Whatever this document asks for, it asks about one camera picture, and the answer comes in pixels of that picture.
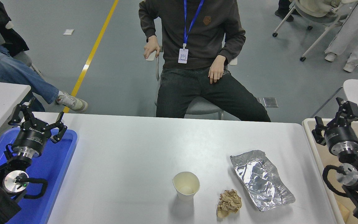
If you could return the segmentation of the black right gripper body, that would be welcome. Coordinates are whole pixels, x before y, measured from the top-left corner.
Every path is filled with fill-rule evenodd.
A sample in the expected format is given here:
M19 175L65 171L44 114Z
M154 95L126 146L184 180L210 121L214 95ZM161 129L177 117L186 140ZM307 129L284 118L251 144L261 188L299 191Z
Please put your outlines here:
M358 151L358 138L351 124L351 122L328 124L324 127L324 140L330 153L340 153L345 150Z

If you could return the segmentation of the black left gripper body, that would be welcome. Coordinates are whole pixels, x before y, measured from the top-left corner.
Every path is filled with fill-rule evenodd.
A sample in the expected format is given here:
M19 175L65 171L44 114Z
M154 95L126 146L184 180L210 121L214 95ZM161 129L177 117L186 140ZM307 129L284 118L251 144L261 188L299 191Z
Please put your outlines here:
M51 137L51 130L47 129L48 125L42 120L36 120L35 124L31 120L24 121L16 140L12 144L12 151L19 153L21 148L27 147L34 149L36 153L43 153L47 140Z

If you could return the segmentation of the person's left hand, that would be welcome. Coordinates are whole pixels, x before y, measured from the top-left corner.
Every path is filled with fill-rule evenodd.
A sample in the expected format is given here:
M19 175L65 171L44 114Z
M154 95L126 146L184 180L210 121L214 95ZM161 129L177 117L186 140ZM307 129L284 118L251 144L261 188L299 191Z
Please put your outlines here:
M225 56L218 55L213 61L208 72L210 84L216 83L220 78L223 77L226 59L227 58Z

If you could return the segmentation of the person's right hand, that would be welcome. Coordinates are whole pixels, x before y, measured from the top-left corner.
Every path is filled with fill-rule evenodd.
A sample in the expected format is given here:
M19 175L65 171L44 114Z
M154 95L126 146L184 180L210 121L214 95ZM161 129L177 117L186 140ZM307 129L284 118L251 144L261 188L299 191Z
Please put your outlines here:
M158 39L157 39L156 35L152 35L152 36L148 37L147 43L144 46L143 56L146 60L152 61L153 59L150 59L150 58L152 58L151 55L153 53L155 53L155 55L154 55L155 58L159 57L160 45L158 43Z

